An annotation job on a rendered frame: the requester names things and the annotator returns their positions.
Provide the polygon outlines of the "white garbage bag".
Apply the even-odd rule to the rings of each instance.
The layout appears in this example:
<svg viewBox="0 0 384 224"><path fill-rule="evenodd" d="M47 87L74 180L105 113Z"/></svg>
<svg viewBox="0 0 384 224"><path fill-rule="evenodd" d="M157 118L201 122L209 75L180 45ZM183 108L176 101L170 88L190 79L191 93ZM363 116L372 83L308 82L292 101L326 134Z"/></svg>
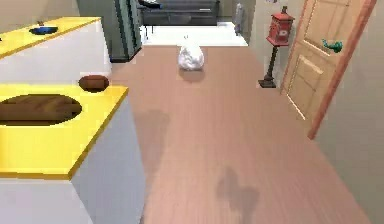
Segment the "white garbage bag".
<svg viewBox="0 0 384 224"><path fill-rule="evenodd" d="M205 62L201 47L188 35L184 36L179 54L178 65L187 71L201 70Z"/></svg>

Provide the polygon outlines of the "brown wooden bowl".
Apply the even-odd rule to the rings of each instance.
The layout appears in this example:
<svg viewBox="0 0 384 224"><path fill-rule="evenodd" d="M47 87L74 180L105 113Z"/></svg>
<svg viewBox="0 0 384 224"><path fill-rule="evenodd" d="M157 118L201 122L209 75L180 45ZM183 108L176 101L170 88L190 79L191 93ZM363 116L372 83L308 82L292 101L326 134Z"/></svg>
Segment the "brown wooden bowl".
<svg viewBox="0 0 384 224"><path fill-rule="evenodd" d="M109 86L109 80L103 75L87 75L83 76L78 84L84 91L97 93L104 91Z"/></svg>

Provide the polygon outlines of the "dark green cabinet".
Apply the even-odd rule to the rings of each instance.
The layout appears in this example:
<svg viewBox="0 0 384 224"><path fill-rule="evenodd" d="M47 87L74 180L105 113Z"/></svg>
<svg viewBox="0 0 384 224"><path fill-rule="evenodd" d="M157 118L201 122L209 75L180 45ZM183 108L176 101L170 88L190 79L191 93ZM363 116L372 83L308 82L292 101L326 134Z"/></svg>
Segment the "dark green cabinet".
<svg viewBox="0 0 384 224"><path fill-rule="evenodd" d="M76 0L79 14L100 17L112 63L125 63L141 50L137 0Z"/></svg>

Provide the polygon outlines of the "red box on black stand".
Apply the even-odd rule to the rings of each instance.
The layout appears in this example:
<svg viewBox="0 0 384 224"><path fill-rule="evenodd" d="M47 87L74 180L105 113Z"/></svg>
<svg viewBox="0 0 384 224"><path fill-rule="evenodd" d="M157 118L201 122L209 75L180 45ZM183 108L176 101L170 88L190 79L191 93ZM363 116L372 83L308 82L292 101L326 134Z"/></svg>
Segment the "red box on black stand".
<svg viewBox="0 0 384 224"><path fill-rule="evenodd" d="M292 28L294 17L287 13L287 6L283 6L279 13L271 15L271 24L266 40L273 46L271 58L266 75L258 83L262 88L275 88L273 78L273 68L279 47L289 45L289 36Z"/></svg>

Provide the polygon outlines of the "light wooden room door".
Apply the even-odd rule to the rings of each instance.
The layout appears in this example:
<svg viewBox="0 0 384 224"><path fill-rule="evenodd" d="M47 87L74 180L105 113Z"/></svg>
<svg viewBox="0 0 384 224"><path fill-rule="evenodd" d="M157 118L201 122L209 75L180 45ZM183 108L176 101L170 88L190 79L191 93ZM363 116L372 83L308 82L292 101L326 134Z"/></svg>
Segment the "light wooden room door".
<svg viewBox="0 0 384 224"><path fill-rule="evenodd" d="M305 0L281 84L307 137L316 136L377 0ZM323 46L341 41L339 53Z"/></svg>

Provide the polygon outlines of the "long yellow topped white counter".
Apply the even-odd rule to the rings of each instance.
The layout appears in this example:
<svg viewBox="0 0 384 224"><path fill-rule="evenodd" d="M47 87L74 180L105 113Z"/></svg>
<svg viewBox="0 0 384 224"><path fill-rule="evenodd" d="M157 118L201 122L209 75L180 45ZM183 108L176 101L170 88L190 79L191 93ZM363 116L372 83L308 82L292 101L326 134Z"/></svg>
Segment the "long yellow topped white counter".
<svg viewBox="0 0 384 224"><path fill-rule="evenodd" d="M85 75L111 74L99 17L51 20L53 34L34 35L29 27L0 34L0 84L75 83Z"/></svg>

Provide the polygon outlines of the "brown wooden cutting board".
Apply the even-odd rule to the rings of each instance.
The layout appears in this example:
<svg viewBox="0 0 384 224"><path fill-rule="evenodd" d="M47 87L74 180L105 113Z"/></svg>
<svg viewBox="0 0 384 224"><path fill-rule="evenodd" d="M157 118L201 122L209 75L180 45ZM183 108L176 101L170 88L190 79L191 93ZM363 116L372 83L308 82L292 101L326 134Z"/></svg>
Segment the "brown wooden cutting board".
<svg viewBox="0 0 384 224"><path fill-rule="evenodd" d="M61 94L18 95L0 102L0 125L50 126L82 112L81 104Z"/></svg>

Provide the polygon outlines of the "blue bowl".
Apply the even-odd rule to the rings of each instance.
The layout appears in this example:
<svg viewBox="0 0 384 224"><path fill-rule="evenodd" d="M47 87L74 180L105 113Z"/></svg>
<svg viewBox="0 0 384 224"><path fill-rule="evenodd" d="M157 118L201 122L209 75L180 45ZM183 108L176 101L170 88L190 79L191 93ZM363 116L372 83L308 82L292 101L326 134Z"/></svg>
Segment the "blue bowl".
<svg viewBox="0 0 384 224"><path fill-rule="evenodd" d="M29 30L30 33L34 35L47 35L47 34L53 34L58 31L57 26L39 26L35 28L31 28Z"/></svg>

